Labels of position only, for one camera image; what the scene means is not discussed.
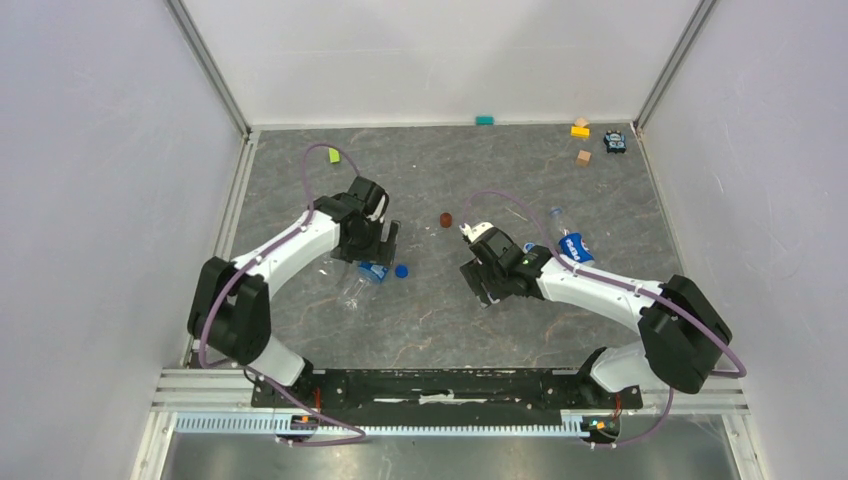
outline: white wall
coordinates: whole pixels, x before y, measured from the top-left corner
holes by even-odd
[[[254,125],[630,120],[697,0],[186,0]]]
[[[240,139],[164,2],[0,22],[0,478],[127,478]]]
[[[848,4],[721,2],[646,127],[774,478],[843,478]]]

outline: blue toy car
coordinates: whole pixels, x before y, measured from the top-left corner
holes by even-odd
[[[607,130],[607,134],[604,135],[604,145],[607,146],[607,153],[624,153],[627,151],[624,134],[618,130]]]

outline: robotic arm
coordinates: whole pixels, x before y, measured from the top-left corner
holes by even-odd
[[[641,335],[639,342],[601,349],[587,361],[592,379],[608,392],[663,382],[684,393],[698,393],[721,351],[696,328],[646,295],[625,292],[597,280],[598,277],[633,284],[639,292],[669,298],[725,343],[732,339],[730,329],[686,277],[674,275],[664,284],[636,280],[580,266],[565,258],[575,269],[569,271],[546,247],[537,245],[525,253],[490,223],[463,226],[462,233],[476,258],[460,271],[484,307],[511,295],[570,303]]]
[[[376,183],[356,177],[345,193],[321,197],[315,202],[311,222],[304,226],[309,212],[298,221],[250,253],[227,262],[213,257],[201,269],[188,331],[200,338],[210,308],[224,285],[251,260],[256,265],[239,279],[224,302],[209,335],[209,345],[240,365],[250,366],[291,386],[312,365],[271,335],[270,299],[298,271],[317,257],[331,252],[333,258],[351,263],[372,262],[390,266],[400,223],[392,221],[388,237],[381,241],[389,196]],[[260,252],[300,229],[282,248],[266,258]]]

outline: brown round object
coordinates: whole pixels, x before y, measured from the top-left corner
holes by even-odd
[[[453,217],[451,217],[450,213],[445,212],[439,217],[439,225],[442,228],[450,228],[451,224],[453,224]]]

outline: blue label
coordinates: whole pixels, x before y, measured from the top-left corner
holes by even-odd
[[[589,252],[589,248],[586,247],[586,242],[583,241],[583,235],[580,235],[580,232],[569,233],[562,237],[562,240],[559,241],[559,248],[562,249],[562,253],[575,262],[584,263],[595,259]]]
[[[371,280],[374,283],[383,283],[383,280],[386,279],[386,275],[389,274],[389,269],[382,265],[374,265],[373,263],[360,262],[359,273],[361,273],[365,276],[365,278]]]

